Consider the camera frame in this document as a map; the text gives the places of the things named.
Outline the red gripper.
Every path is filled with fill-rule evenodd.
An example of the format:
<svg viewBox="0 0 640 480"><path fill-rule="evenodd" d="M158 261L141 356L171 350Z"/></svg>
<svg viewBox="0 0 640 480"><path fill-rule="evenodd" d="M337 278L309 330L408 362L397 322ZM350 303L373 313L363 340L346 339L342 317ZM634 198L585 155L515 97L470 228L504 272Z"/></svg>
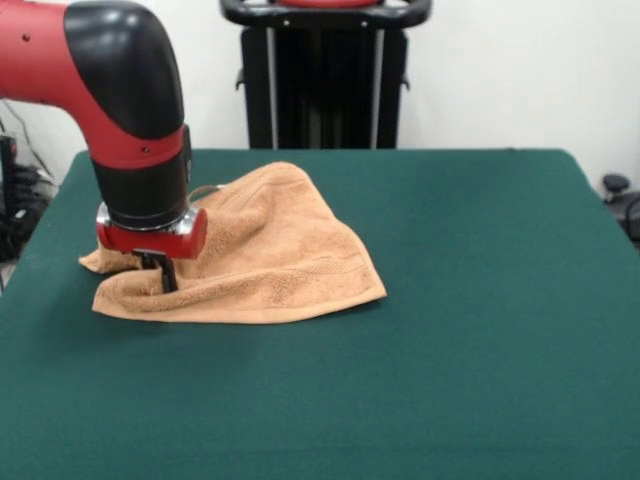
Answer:
<svg viewBox="0 0 640 480"><path fill-rule="evenodd" d="M177 222L156 230L131 230L117 226L104 203L99 205L96 230L100 244L121 253L161 253L158 265L164 293L178 290L172 259L197 258L206 243L208 220L204 209L190 207Z"/></svg>

